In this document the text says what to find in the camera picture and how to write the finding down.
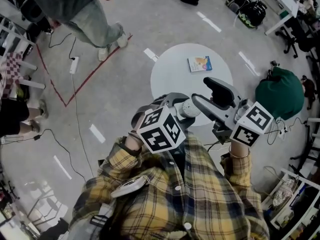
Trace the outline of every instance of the red line on floor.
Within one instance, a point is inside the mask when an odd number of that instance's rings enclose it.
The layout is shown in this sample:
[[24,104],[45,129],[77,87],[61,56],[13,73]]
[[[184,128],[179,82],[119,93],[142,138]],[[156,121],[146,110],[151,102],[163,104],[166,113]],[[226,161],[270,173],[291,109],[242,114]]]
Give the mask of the red line on floor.
[[[46,67],[46,64],[44,62],[44,59],[41,55],[41,52],[40,52],[40,49],[39,49],[39,46],[36,44],[36,49],[38,51],[38,54],[40,56],[40,59],[41,59],[41,62],[42,62],[42,65],[45,69],[45,71],[47,72],[47,74],[50,76],[48,70],[47,70],[47,67]],[[105,63],[107,61],[107,59],[109,59],[113,54],[115,54],[116,51],[118,51],[120,49],[120,47],[118,46],[117,48],[115,48],[109,55],[108,57],[104,60],[104,61],[101,61],[100,64],[87,76],[87,78],[82,82],[82,84],[79,86],[79,88],[75,91],[75,94],[77,95],[77,93],[81,90],[81,88],[88,82],[88,80],[94,75],[95,72],[97,72],[97,70],[102,66],[103,63]],[[61,97],[60,93],[58,92],[58,90],[56,89],[55,87],[55,84],[54,82],[52,81],[51,79],[51,76],[50,76],[50,83],[51,85],[53,86],[53,89],[55,91],[55,93],[58,95],[59,99],[62,101],[63,105],[65,107],[67,107],[69,105],[69,103],[75,98],[75,95],[73,94],[71,96],[71,98],[69,99],[69,101],[67,102],[67,104],[65,103],[64,99]]]

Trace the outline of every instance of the black shorts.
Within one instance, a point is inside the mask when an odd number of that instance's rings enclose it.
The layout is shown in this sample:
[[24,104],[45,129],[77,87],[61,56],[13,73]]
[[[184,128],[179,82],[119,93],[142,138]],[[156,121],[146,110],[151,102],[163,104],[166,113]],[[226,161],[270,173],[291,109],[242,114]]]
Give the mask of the black shorts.
[[0,138],[5,135],[16,135],[20,132],[20,122],[27,120],[27,104],[13,99],[2,99],[0,110]]

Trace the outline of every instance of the light gray pants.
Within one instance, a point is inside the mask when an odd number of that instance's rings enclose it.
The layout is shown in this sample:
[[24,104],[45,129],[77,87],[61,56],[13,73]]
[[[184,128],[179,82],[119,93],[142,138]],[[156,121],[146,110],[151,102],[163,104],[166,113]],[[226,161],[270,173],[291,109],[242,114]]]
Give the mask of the light gray pants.
[[64,24],[80,41],[96,48],[108,47],[124,32],[119,23],[108,25],[99,0],[88,3],[74,18]]

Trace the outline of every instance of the green jacket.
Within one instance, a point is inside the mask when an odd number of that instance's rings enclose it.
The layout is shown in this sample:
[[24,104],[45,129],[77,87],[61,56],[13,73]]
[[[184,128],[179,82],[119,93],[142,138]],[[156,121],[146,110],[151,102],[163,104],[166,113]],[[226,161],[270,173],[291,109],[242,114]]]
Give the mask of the green jacket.
[[287,120],[301,111],[305,102],[304,90],[298,77],[289,70],[273,68],[272,78],[255,89],[255,99],[275,119]]

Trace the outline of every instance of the pink checkered fabric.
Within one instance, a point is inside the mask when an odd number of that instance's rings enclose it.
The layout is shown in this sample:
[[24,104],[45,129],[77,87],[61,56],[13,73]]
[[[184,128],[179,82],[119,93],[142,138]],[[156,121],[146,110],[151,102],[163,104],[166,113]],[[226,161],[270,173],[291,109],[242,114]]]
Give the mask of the pink checkered fabric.
[[0,74],[2,76],[2,80],[0,81],[0,97],[2,99],[7,99],[13,84],[23,79],[19,71],[20,65],[18,64],[18,61],[22,60],[22,55],[22,52],[7,53],[0,65]]

